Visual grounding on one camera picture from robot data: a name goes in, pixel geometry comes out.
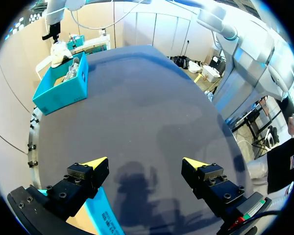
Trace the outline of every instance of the person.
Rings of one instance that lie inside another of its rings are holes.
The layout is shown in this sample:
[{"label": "person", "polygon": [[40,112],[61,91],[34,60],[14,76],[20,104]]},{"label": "person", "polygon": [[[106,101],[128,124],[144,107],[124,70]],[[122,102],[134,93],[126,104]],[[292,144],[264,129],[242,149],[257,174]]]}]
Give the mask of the person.
[{"label": "person", "polygon": [[294,121],[288,118],[288,132],[292,136],[284,144],[256,160],[247,163],[254,191],[266,196],[294,180]]}]

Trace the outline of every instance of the box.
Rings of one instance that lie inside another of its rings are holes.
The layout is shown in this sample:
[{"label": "box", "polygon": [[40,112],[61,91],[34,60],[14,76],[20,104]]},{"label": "box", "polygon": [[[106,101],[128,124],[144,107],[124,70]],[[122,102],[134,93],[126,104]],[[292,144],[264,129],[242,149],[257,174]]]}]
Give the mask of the box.
[{"label": "box", "polygon": [[207,80],[209,82],[215,82],[220,77],[220,74],[217,70],[215,70],[214,68],[207,66],[207,65],[203,66],[203,70],[202,70],[201,74],[203,76],[207,76]]},{"label": "box", "polygon": [[32,100],[44,115],[87,98],[88,63],[85,52],[74,57],[79,58],[76,77],[54,86],[58,78],[67,74],[73,62],[71,59],[56,68],[50,67],[41,80]]},{"label": "box", "polygon": [[73,41],[69,41],[67,43],[67,48],[69,50],[73,50],[75,49],[76,47],[80,47],[82,45],[84,45],[84,42],[85,42],[85,37],[84,35],[81,35],[81,36],[75,36],[73,37]]}]

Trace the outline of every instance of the white bag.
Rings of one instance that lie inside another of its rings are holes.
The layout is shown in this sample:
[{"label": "white bag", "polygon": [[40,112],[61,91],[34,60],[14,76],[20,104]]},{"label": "white bag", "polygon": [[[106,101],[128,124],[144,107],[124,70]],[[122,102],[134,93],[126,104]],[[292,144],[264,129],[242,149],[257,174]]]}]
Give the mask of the white bag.
[{"label": "white bag", "polygon": [[73,58],[71,52],[67,48],[67,44],[65,42],[58,41],[55,44],[52,44],[50,49],[50,54],[52,56],[51,67],[55,68],[63,62],[64,58]]},{"label": "white bag", "polygon": [[195,62],[189,61],[188,70],[189,70],[189,72],[197,73],[197,72],[201,71],[201,67],[198,64],[196,64]]}]

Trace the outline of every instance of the floor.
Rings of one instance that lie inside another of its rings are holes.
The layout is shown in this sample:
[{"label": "floor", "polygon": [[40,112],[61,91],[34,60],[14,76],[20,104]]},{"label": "floor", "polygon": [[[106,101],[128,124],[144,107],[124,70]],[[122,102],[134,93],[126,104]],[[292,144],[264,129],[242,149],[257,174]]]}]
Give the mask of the floor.
[{"label": "floor", "polygon": [[[188,70],[182,69],[193,81],[197,78],[198,73],[192,73]],[[206,91],[210,90],[212,91],[216,86],[219,85],[221,82],[221,79],[217,81],[216,83],[210,83],[207,80],[204,80],[203,78],[200,78],[196,84],[201,88],[201,90]],[[244,125],[240,129],[238,129],[236,132],[233,133],[239,148],[242,152],[242,155],[246,161],[246,163],[252,161],[255,159],[256,156],[261,156],[265,154],[265,150],[260,150],[257,147],[252,146],[251,144],[254,142],[253,136],[251,134],[250,129]]]}]

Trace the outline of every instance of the cable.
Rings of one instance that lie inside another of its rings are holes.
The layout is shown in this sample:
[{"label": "cable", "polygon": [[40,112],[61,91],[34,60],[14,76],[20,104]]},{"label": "cable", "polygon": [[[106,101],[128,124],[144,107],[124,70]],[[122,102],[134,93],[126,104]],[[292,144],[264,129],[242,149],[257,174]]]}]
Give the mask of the cable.
[{"label": "cable", "polygon": [[167,1],[167,2],[169,2],[169,3],[171,3],[171,4],[173,4],[173,5],[176,5],[176,6],[178,6],[178,7],[181,7],[181,8],[183,8],[183,9],[185,9],[185,10],[187,10],[187,11],[190,11],[190,12],[192,12],[193,14],[197,15],[196,12],[191,11],[190,9],[187,9],[186,7],[180,6],[180,5],[176,4],[176,3],[174,3],[173,1],[169,1],[169,0],[165,0],[165,1]]},{"label": "cable", "polygon": [[65,9],[65,7],[61,8],[61,9],[58,9],[58,10],[56,10],[56,11],[52,11],[52,12],[46,13],[44,16],[52,15],[52,14],[57,13],[57,12],[59,12],[59,11],[62,11],[62,10],[64,10],[64,9]]},{"label": "cable", "polygon": [[239,143],[241,143],[241,142],[246,142],[246,143],[248,143],[251,147],[253,147],[253,146],[251,145],[251,143],[248,142],[248,141],[246,141],[246,140],[241,140],[241,141],[239,141],[239,142],[237,143],[237,145],[239,145]]},{"label": "cable", "polygon": [[100,30],[100,29],[104,29],[104,28],[108,28],[108,27],[111,27],[113,25],[115,25],[117,22],[119,22],[120,20],[122,20],[125,16],[127,16],[129,13],[132,12],[132,10],[134,10],[135,7],[137,7],[139,4],[141,4],[143,1],[146,1],[146,0],[140,0],[132,9],[129,10],[129,12],[127,12],[125,15],[123,15],[120,19],[118,19],[117,21],[115,21],[114,23],[112,24],[109,24],[105,27],[100,27],[100,28],[92,28],[92,27],[87,27],[87,26],[84,26],[84,25],[81,25],[78,21],[76,21],[76,19],[74,18],[74,15],[73,15],[73,12],[71,11],[71,16],[73,18],[73,20],[75,21],[75,23],[77,23],[79,26],[81,26],[82,28],[87,28],[87,29],[92,29],[92,30]]},{"label": "cable", "polygon": [[229,231],[227,231],[225,234],[229,235],[232,234],[233,232],[235,232],[236,230],[240,229],[241,227],[243,227],[246,224],[249,224],[250,222],[253,222],[256,219],[259,219],[261,217],[267,216],[267,215],[279,215],[280,211],[265,211],[259,214],[254,215],[253,217],[245,220],[244,222],[242,222],[241,224],[239,224],[238,226],[234,227],[233,229],[230,229]]},{"label": "cable", "polygon": [[214,33],[213,33],[212,30],[211,30],[211,33],[212,33],[212,37],[213,37],[213,39],[214,39],[214,43],[215,43],[216,48],[218,48],[218,49],[222,49],[222,47],[217,46],[216,39],[215,39],[215,35],[214,35]]}]

